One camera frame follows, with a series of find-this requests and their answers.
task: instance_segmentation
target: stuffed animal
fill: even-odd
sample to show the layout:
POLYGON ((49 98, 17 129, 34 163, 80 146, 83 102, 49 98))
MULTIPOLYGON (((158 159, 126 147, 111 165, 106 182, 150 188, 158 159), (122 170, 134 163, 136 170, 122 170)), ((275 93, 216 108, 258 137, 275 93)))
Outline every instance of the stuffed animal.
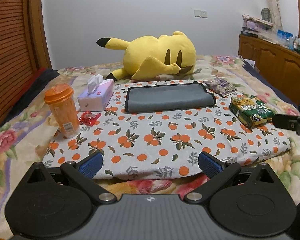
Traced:
POLYGON ((182 32, 172 36, 143 36, 131 42, 117 38, 101 38, 97 44, 107 49, 125 50, 123 67, 106 78, 117 81, 127 76, 134 80, 148 80, 159 75, 184 76, 191 74, 196 61, 192 42, 182 32))

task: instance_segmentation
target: curtain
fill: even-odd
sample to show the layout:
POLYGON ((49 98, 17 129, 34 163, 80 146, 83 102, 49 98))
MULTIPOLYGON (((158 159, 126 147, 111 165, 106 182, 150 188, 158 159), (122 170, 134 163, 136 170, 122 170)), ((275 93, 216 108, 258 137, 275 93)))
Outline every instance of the curtain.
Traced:
POLYGON ((279 0, 269 0, 269 9, 271 12, 271 21, 273 23, 274 31, 277 32, 277 30, 283 30, 279 8, 279 0))

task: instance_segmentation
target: cup lid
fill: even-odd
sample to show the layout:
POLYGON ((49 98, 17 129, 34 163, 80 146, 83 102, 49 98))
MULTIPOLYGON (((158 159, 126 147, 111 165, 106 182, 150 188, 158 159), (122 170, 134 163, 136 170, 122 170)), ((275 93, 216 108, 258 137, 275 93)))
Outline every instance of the cup lid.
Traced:
POLYGON ((73 93, 72 87, 68 84, 58 84, 44 93, 44 101, 47 105, 51 105, 69 98, 73 93))

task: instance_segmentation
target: triangular hole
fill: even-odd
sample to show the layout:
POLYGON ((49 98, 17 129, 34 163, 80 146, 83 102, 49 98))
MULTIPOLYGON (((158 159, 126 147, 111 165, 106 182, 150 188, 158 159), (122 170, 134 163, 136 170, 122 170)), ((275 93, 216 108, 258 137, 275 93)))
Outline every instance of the triangular hole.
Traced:
POLYGON ((40 181, 45 181, 45 180, 46 180, 46 178, 45 178, 44 174, 42 173, 41 169, 37 168, 32 172, 32 174, 28 180, 28 183, 40 182, 40 181))
POLYGON ((270 174, 268 173, 268 171, 266 169, 262 169, 260 171, 260 177, 259 177, 258 181, 274 183, 273 179, 271 178, 270 174))

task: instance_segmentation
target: folded gray cloth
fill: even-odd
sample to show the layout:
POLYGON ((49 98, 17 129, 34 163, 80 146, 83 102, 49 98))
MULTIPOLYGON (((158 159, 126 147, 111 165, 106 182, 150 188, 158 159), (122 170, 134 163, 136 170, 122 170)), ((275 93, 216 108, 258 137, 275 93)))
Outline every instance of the folded gray cloth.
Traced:
POLYGON ((216 103, 202 83, 132 87, 128 89, 125 102, 127 113, 150 112, 168 109, 187 109, 211 106, 216 103))

